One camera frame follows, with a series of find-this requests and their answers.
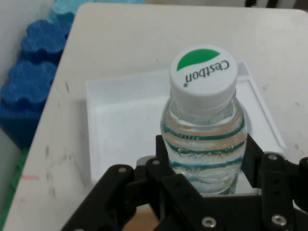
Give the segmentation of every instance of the plastic bottle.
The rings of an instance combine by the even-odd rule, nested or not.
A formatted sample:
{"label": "plastic bottle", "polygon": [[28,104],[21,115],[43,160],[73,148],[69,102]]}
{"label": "plastic bottle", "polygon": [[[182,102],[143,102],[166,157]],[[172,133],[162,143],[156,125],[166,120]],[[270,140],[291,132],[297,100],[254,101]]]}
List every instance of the plastic bottle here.
{"label": "plastic bottle", "polygon": [[235,190],[247,139],[236,80],[234,58],[212,45],[191,47],[171,65],[161,132],[172,168],[201,194]]}

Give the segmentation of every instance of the bottle cap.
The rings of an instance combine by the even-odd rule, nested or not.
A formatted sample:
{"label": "bottle cap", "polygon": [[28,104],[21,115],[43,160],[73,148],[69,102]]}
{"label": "bottle cap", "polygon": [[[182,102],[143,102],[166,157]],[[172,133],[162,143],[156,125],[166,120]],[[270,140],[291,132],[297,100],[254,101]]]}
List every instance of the bottle cap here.
{"label": "bottle cap", "polygon": [[213,45],[188,48],[170,69],[172,99],[186,112],[205,112],[226,106],[235,93],[237,65],[224,49]]}

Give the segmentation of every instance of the bolt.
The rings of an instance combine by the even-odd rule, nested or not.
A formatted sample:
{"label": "bolt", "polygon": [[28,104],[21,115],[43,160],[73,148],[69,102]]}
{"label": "bolt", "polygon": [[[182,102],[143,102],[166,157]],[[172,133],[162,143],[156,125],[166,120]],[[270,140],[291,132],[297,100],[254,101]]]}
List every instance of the bolt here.
{"label": "bolt", "polygon": [[269,159],[271,160],[277,160],[278,157],[275,154],[269,154]]}
{"label": "bolt", "polygon": [[204,217],[201,223],[204,227],[207,228],[215,228],[217,225],[216,220],[212,217]]}
{"label": "bolt", "polygon": [[274,215],[271,217],[271,221],[278,226],[285,226],[287,224],[287,220],[281,215]]}
{"label": "bolt", "polygon": [[126,172],[126,168],[121,167],[121,168],[118,169],[118,172],[119,172],[119,173]]}
{"label": "bolt", "polygon": [[160,162],[159,162],[159,160],[154,160],[154,161],[152,162],[152,164],[153,164],[153,165],[159,165]]}

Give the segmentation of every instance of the white table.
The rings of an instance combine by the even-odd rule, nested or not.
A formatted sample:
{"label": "white table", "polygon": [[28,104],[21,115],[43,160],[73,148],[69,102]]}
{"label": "white table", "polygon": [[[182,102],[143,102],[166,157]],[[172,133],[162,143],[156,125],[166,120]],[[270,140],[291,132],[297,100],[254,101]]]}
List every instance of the white table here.
{"label": "white table", "polygon": [[307,155],[307,13],[86,4],[75,18],[4,230],[59,230],[91,189],[86,80],[165,69],[179,51],[204,43],[247,62],[291,160]]}

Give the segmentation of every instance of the blue foam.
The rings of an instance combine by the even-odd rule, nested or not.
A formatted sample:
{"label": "blue foam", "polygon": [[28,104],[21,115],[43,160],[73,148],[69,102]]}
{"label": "blue foam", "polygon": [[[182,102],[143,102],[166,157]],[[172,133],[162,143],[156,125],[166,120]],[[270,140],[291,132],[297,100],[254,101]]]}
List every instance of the blue foam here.
{"label": "blue foam", "polygon": [[18,62],[9,71],[10,81],[1,90],[6,105],[13,110],[42,111],[56,70],[50,62]]}
{"label": "blue foam", "polygon": [[28,37],[21,42],[22,56],[34,63],[58,64],[71,29],[67,22],[49,23],[39,20],[27,28]]}
{"label": "blue foam", "polygon": [[96,2],[96,0],[56,0],[51,5],[49,20],[72,23],[79,6],[86,2]]}
{"label": "blue foam", "polygon": [[42,112],[14,111],[0,102],[0,126],[19,148],[31,146]]}

